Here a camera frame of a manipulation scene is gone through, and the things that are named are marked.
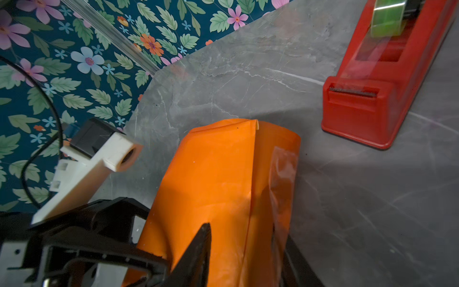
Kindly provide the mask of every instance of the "orange flower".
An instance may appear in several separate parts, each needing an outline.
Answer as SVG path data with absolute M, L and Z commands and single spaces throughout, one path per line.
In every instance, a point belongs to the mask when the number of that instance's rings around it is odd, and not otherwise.
M 37 131 L 45 131 L 46 129 L 44 127 L 42 127 L 41 125 L 35 125 L 34 126 L 34 129 L 36 129 Z
M 117 19 L 118 19 L 118 22 L 121 23 L 121 25 L 126 26 L 126 27 L 129 26 L 128 21 L 123 16 L 118 16 Z
M 141 48 L 139 45 L 137 45 L 136 43 L 134 43 L 134 46 L 137 48 L 137 50 L 139 50 L 139 52 L 142 52 L 142 48 Z
M 150 35 L 147 36 L 146 34 L 142 34 L 140 40 L 145 48 L 150 49 L 151 54 L 155 54 L 157 56 L 162 56 L 164 54 L 164 50 L 161 49 L 161 44 L 156 42 L 155 38 Z

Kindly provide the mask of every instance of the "green leaf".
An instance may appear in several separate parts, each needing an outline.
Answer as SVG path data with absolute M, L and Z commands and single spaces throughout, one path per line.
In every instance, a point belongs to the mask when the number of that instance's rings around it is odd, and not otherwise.
M 41 113 L 45 108 L 49 109 L 48 103 L 43 98 L 43 95 L 38 91 L 37 88 L 33 87 L 27 92 L 27 99 L 29 100 L 28 105 L 32 106 L 34 115 Z M 48 98 L 53 102 L 53 94 L 49 94 Z
M 42 22 L 38 22 L 35 18 L 32 17 L 14 17 L 14 20 L 18 21 L 22 25 L 26 25 L 32 31 L 51 31 L 54 30 L 53 27 L 50 25 L 43 24 Z
M 74 94 L 65 95 L 62 100 L 67 107 L 72 107 L 74 109 L 84 109 L 84 107 L 92 105 L 92 102 Z
M 231 6 L 233 5 L 233 0 L 218 0 L 218 2 L 221 6 L 225 8 L 231 8 Z
M 45 183 L 47 185 L 51 185 L 51 182 L 53 181 L 53 178 L 54 178 L 54 173 L 45 170 L 45 178 L 46 178 Z
M 126 57 L 125 55 L 120 55 L 118 54 L 117 52 L 114 52 L 115 54 L 115 57 L 117 59 L 117 62 L 120 63 L 120 65 L 125 68 L 126 70 L 130 70 L 132 68 L 134 68 L 134 64 L 132 63 L 132 61 Z
M 66 123 L 66 124 L 73 124 L 74 122 L 76 122 L 76 120 L 75 120 L 75 117 L 71 117 L 71 116 L 68 114 L 67 110 L 65 110 L 65 111 L 62 113 L 61 122 Z
M 180 36 L 180 42 L 182 43 L 183 47 L 187 49 L 193 49 L 196 47 L 196 42 L 199 40 L 196 36 L 191 36 L 190 34 L 183 34 Z
M 29 187 L 29 191 L 30 194 L 32 194 L 32 197 L 35 198 L 38 203 L 42 203 L 48 199 L 50 194 L 50 192 L 44 187 Z M 23 189 L 13 188 L 13 193 L 19 197 L 18 200 L 24 201 L 25 203 L 32 203 Z
M 91 40 L 93 39 L 93 33 L 90 28 L 86 28 L 83 25 L 83 20 L 81 19 L 75 19 L 73 21 L 73 26 L 75 27 L 75 32 L 77 32 L 78 37 L 83 39 L 83 42 L 86 46 L 89 45 Z
M 151 11 L 151 9 L 148 8 L 145 4 L 140 2 L 137 3 L 137 9 L 139 10 L 140 14 L 147 20 L 150 20 L 153 23 L 161 23 L 161 21 L 155 16 L 155 13 L 153 13 L 153 11 Z
M 114 73 L 113 76 L 119 80 L 125 80 L 131 77 L 131 75 L 123 74 L 122 72 Z
M 107 0 L 104 0 L 105 4 L 107 4 L 108 8 L 112 9 L 113 11 L 115 11 L 116 13 L 119 13 L 119 14 L 123 14 L 123 12 L 121 12 L 121 10 L 119 10 L 115 4 L 111 3 L 111 2 L 108 2 Z
M 110 88 L 111 88 L 112 90 L 115 90 L 116 80 L 115 80 L 115 78 L 114 78 L 112 75 L 110 75 L 110 74 L 107 75 L 107 83 L 110 84 Z
M 191 24 L 193 25 L 193 28 L 196 30 L 196 34 L 198 34 L 198 36 L 201 36 L 201 25 L 193 15 L 191 15 Z
M 56 89 L 57 92 L 70 92 L 75 90 L 81 84 L 81 81 L 73 81 L 72 78 L 53 78 L 51 81 L 51 86 Z
M 237 3 L 241 6 L 242 13 L 250 14 L 255 8 L 255 1 L 254 0 L 237 0 Z
M 32 155 L 36 154 L 38 150 L 42 147 L 43 145 L 39 145 L 36 150 L 32 153 Z M 59 152 L 59 141 L 54 141 L 49 147 L 47 147 L 42 153 L 40 154 L 41 156 L 45 157 L 53 157 L 57 155 Z
M 185 14 L 186 14 L 186 7 L 185 7 L 185 3 L 183 2 L 183 0 L 179 0 L 177 2 L 177 9 L 179 10 L 180 12 L 180 19 L 185 19 Z
M 210 19 L 210 22 L 212 23 L 210 24 L 210 32 L 223 32 L 230 27 L 230 24 L 228 23 L 228 15 L 221 11 L 217 11 L 217 13 L 215 13 Z
M 27 124 L 36 123 L 40 121 L 37 118 L 28 118 L 26 115 L 9 116 L 8 119 L 10 120 L 10 123 L 13 127 L 20 128 L 28 134 L 30 134 L 31 130 Z
M 105 8 L 104 8 L 104 4 L 102 3 L 102 0 L 95 0 L 97 2 L 97 4 L 99 4 L 99 7 L 105 11 Z
M 7 103 L 11 102 L 11 99 L 9 98 L 0 98 L 0 106 L 5 105 Z
M 110 64 L 110 66 L 111 66 L 112 68 L 119 67 L 119 63 L 113 62 L 113 61 L 110 61 L 110 60 L 105 60 L 104 66 L 106 66 L 107 64 Z
M 102 90 L 92 90 L 92 89 L 87 89 L 87 91 L 91 94 L 91 97 L 98 101 L 102 105 L 109 105 L 110 101 L 112 98 L 110 97 L 109 94 Z
M 123 91 L 128 93 L 129 96 L 132 96 L 131 87 L 129 87 L 125 83 L 121 83 L 121 88 L 123 89 Z
M 172 55 L 177 55 L 178 52 L 177 52 L 177 48 L 175 48 L 174 45 L 172 45 L 171 42 L 169 41 L 166 41 L 166 40 L 163 40 L 163 39 L 156 39 L 160 44 L 161 46 L 166 49 L 169 53 L 171 53 Z
M 123 9 L 124 7 L 128 7 L 130 4 L 129 0 L 118 0 L 118 7 Z
M 42 38 L 34 34 L 34 44 L 39 48 L 43 54 L 47 57 L 50 56 L 50 49 L 48 43 L 46 43 Z
M 135 25 L 139 31 L 139 33 L 142 35 L 142 34 L 146 34 L 147 36 L 150 35 L 150 33 L 148 32 L 148 28 L 146 27 L 146 25 L 143 23 L 142 21 L 142 18 L 140 16 L 137 17 L 137 20 L 135 20 Z
M 198 4 L 192 1 L 186 1 L 185 4 L 188 6 L 188 8 L 191 10 L 191 12 L 195 14 L 205 14 L 206 12 L 198 7 Z
M 99 30 L 94 29 L 94 32 L 95 32 L 95 37 L 99 40 L 99 43 L 101 43 L 102 46 L 104 46 L 105 50 L 108 49 L 108 46 L 112 43 L 110 39 L 102 35 L 99 32 Z
M 91 113 L 95 117 L 98 117 L 101 119 L 109 119 L 113 117 L 113 112 L 108 107 L 95 107 L 93 109 L 88 110 L 88 113 Z
M 140 86 L 148 82 L 148 76 L 144 70 L 138 70 L 137 73 L 135 73 L 135 80 L 137 81 L 137 88 L 140 88 Z
M 22 168 L 24 167 L 26 162 L 27 160 L 24 159 L 24 160 L 18 160 L 17 162 L 10 164 L 10 167 L 8 169 L 10 174 L 16 176 L 17 178 L 20 178 Z M 35 182 L 39 182 L 40 181 L 40 176 L 38 175 L 39 172 L 40 170 L 37 168 L 36 164 L 34 163 L 29 164 L 26 170 L 26 180 L 33 180 Z
M 129 40 L 133 41 L 134 43 L 136 43 L 137 45 L 142 45 L 143 42 L 140 40 L 140 36 L 137 36 L 137 35 L 129 35 L 128 37 Z
M 111 25 L 115 25 L 115 16 L 108 14 L 105 11 L 98 11 L 99 14 L 105 18 Z
M 257 0 L 258 4 L 260 5 L 261 11 L 264 10 L 264 5 L 268 2 L 268 0 Z
M 15 201 L 12 201 L 12 202 L 9 202 L 9 203 L 5 203 L 3 205 L 0 205 L 0 211 L 2 212 L 6 212 L 8 210 L 11 210 L 13 207 L 16 206 L 16 204 L 18 204 L 19 201 L 15 200 Z
M 121 100 L 118 102 L 118 104 L 115 107 L 115 111 L 120 115 L 120 116 L 125 116 L 131 111 L 131 101 L 132 99 L 126 99 L 126 100 Z
M 17 149 L 19 145 L 17 142 L 21 138 L 21 134 L 17 133 L 11 136 L 0 136 L 0 158 L 4 158 L 7 154 L 12 154 L 13 150 Z
M 67 49 L 70 46 L 75 45 L 75 42 L 72 41 L 64 41 L 63 39 L 56 39 L 51 42 L 51 45 L 59 47 L 61 49 Z
M 61 63 L 61 60 L 53 58 L 38 58 L 35 61 L 35 65 L 39 65 L 44 68 L 43 74 L 55 76 L 65 73 L 65 70 L 69 69 L 71 66 L 71 64 Z
M 159 15 L 164 20 L 164 23 L 166 23 L 166 25 L 172 30 L 177 30 L 178 24 L 174 17 L 168 11 L 162 9 L 161 7 L 156 6 L 156 8 L 159 11 Z
M 7 90 L 19 87 L 21 81 L 14 81 L 11 79 L 13 74 L 17 73 L 16 70 L 10 66 L 0 66 L 0 89 L 6 88 Z
M 158 30 L 161 31 L 161 34 L 164 37 L 166 37 L 166 39 L 168 39 L 172 43 L 177 43 L 177 36 L 175 36 L 175 33 L 172 32 L 170 29 L 160 26 L 156 26 L 156 28 L 158 28 Z
M 98 89 L 101 87 L 101 77 L 99 75 L 94 74 L 93 71 L 91 71 L 91 80 L 94 81 L 95 87 Z

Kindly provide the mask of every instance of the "pink flower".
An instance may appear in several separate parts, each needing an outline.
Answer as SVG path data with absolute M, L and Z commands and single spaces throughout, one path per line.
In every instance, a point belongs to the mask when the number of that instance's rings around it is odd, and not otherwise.
M 40 75 L 38 73 L 42 73 L 44 68 L 42 66 L 33 66 L 30 64 L 30 62 L 26 59 L 22 59 L 20 61 L 21 63 L 21 66 L 23 68 L 23 70 L 29 74 L 32 78 L 34 78 L 35 80 L 38 80 L 40 82 L 46 82 L 47 79 L 45 78 L 45 76 L 43 75 Z M 32 82 L 30 82 L 28 79 L 26 79 L 26 77 L 21 74 L 21 73 L 15 73 L 11 76 L 11 79 L 12 80 L 15 80 L 15 81 L 26 81 L 26 83 L 33 87 L 34 85 L 32 84 Z
M 51 6 L 59 6 L 61 0 L 19 0 L 16 7 L 26 12 L 37 9 L 35 15 L 44 24 L 50 22 L 48 13 L 56 19 L 64 20 L 64 16 Z
M 271 3 L 276 9 L 281 8 L 283 5 L 287 4 L 288 2 L 290 2 L 290 0 L 271 0 Z
M 234 30 L 236 31 L 240 27 L 245 26 L 246 24 L 243 21 L 247 21 L 249 16 L 246 14 L 242 14 L 242 9 L 241 6 L 236 7 L 236 13 L 234 12 L 233 9 L 228 8 L 228 14 L 231 16 L 228 18 L 228 23 L 233 24 L 234 23 Z
M 179 53 L 179 56 L 178 57 L 174 57 L 171 59 L 171 61 L 169 62 L 166 58 L 164 57 L 160 57 L 161 58 L 161 61 L 164 63 L 164 65 L 166 66 L 169 66 L 171 64 L 174 64 L 175 62 L 177 62 L 178 60 L 180 59 L 183 59 L 182 55 Z
M 80 16 L 80 14 L 78 14 L 77 12 L 73 12 L 73 15 L 78 18 L 78 19 L 83 19 L 83 17 Z M 83 25 L 86 27 L 86 28 L 91 28 L 91 23 L 89 23 L 88 21 L 84 20 L 83 19 Z
M 11 21 L 10 14 L 3 9 L 0 10 L 0 48 L 2 50 L 10 48 L 11 40 L 21 47 L 30 48 L 29 42 L 24 37 L 18 35 L 28 34 L 30 28 L 22 24 L 10 25 Z

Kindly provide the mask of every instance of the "light blue flower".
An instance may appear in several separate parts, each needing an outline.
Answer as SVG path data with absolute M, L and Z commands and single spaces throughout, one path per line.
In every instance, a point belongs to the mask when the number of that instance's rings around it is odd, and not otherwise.
M 134 24 L 134 19 L 131 17 L 131 15 L 128 15 L 128 14 L 124 14 L 126 16 L 126 21 L 128 22 L 131 22 L 132 24 Z
M 53 117 L 49 117 L 49 119 L 45 119 L 45 118 L 44 118 L 44 119 L 42 119 L 41 121 L 46 123 L 45 128 L 47 128 L 47 127 L 49 127 L 49 126 L 52 126 L 52 127 L 55 127 L 55 126 L 56 126 L 56 125 L 55 125 L 56 121 L 53 120 Z
M 185 50 L 185 49 L 183 48 L 183 46 L 180 46 L 179 51 L 180 51 L 180 53 L 182 53 L 182 54 L 185 54 L 186 52 L 188 52 L 188 50 Z
M 119 98 L 119 96 L 123 96 L 123 92 L 118 90 L 118 89 L 116 89 L 115 96 L 118 96 L 118 98 Z
M 64 60 L 64 57 L 68 57 L 68 55 L 65 54 L 64 50 L 59 51 L 58 49 L 54 49 L 54 52 L 57 53 L 54 56 L 57 57 L 57 58 L 60 57 L 62 60 Z
M 30 142 L 38 142 L 39 144 L 41 144 L 41 140 L 45 140 L 46 137 L 42 136 L 43 133 L 39 133 L 38 135 L 30 135 L 30 137 L 32 138 L 32 140 Z
M 115 68 L 112 68 L 110 64 L 107 64 L 106 66 L 103 66 L 102 68 L 104 68 L 104 70 L 107 70 L 105 72 L 106 75 L 108 75 L 109 73 L 113 75 L 113 71 L 115 70 Z
M 185 26 L 185 30 L 191 31 L 191 25 L 188 24 L 188 23 L 186 22 L 186 20 L 184 21 L 184 23 L 182 23 L 182 25 Z
M 102 56 L 102 52 L 105 51 L 104 49 L 101 49 L 101 45 L 97 45 L 97 47 L 91 46 L 91 48 L 94 49 L 94 54 L 100 54 Z
M 126 120 L 125 118 L 118 117 L 118 120 L 115 121 L 115 123 L 117 123 L 118 125 L 122 125 L 122 124 L 124 124 L 125 120 Z
M 73 31 L 73 28 L 70 28 L 70 23 L 62 23 L 61 21 L 57 21 L 60 25 L 59 30 L 65 31 L 67 34 L 70 34 L 70 31 Z
M 119 26 L 119 28 L 123 33 L 129 34 L 129 30 L 127 30 L 123 25 Z
M 56 92 L 54 91 L 56 88 L 55 87 L 51 87 L 50 84 L 48 83 L 45 83 L 45 87 L 44 88 L 41 88 L 43 91 L 45 91 L 46 95 L 49 96 L 50 94 L 56 94 Z
M 72 10 L 68 9 L 64 5 L 61 5 L 61 8 L 59 9 L 59 11 L 62 12 L 64 16 L 71 16 L 73 14 Z

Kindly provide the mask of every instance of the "black cable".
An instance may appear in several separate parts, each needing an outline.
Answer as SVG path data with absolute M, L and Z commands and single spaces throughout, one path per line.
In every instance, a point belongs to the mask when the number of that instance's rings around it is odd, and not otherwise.
M 22 187 L 24 188 L 24 191 L 25 193 L 27 194 L 29 200 L 34 204 L 34 206 L 38 209 L 41 208 L 41 205 L 35 200 L 35 198 L 32 196 L 32 194 L 30 193 L 29 189 L 28 189 L 28 186 L 27 186 L 27 182 L 26 182 L 26 179 L 25 179 L 25 174 L 26 174 L 26 170 L 27 170 L 27 167 L 32 163 L 32 161 L 34 161 L 34 159 L 36 159 L 38 157 L 39 154 L 41 154 L 47 147 L 49 147 L 57 138 L 59 138 L 59 159 L 62 159 L 63 158 L 63 154 L 61 152 L 61 148 L 62 146 L 64 145 L 64 139 L 63 139 L 63 130 L 62 130 L 62 125 L 61 125 L 61 120 L 59 118 L 59 115 L 57 113 L 57 110 L 56 108 L 54 107 L 53 103 L 51 102 L 51 100 L 49 99 L 49 97 L 45 94 L 45 92 L 43 92 L 43 90 L 41 89 L 40 85 L 37 83 L 37 81 L 35 81 L 34 78 L 32 78 L 29 74 L 27 74 L 26 71 L 24 71 L 22 68 L 20 68 L 18 65 L 16 65 L 15 63 L 11 62 L 10 60 L 6 59 L 5 57 L 3 57 L 2 55 L 0 55 L 0 60 L 5 62 L 6 64 L 8 64 L 9 66 L 11 66 L 13 69 L 15 69 L 16 71 L 18 71 L 19 73 L 21 73 L 24 77 L 26 77 L 26 79 L 28 79 L 34 86 L 36 89 L 38 89 L 38 91 L 41 93 L 41 95 L 43 96 L 45 102 L 48 104 L 48 106 L 50 107 L 50 110 L 51 110 L 51 113 L 53 114 L 54 116 L 54 119 L 56 120 L 56 125 L 57 125 L 57 133 L 54 134 L 54 136 L 47 142 L 45 143 L 27 162 L 26 164 L 22 167 L 22 170 L 21 170 L 21 183 L 22 183 Z
M 41 208 L 41 205 L 35 200 L 35 198 L 32 196 L 32 194 L 30 193 L 28 187 L 27 187 L 27 182 L 26 182 L 26 170 L 27 170 L 27 167 L 47 148 L 49 147 L 58 137 L 58 134 L 55 133 L 53 135 L 53 137 L 47 142 L 45 143 L 36 153 L 34 153 L 34 155 L 26 162 L 26 164 L 24 165 L 24 167 L 22 168 L 21 170 L 21 183 L 22 183 L 22 187 L 24 188 L 24 191 L 26 192 L 29 200 L 32 202 L 33 205 L 35 205 L 36 208 L 40 209 Z

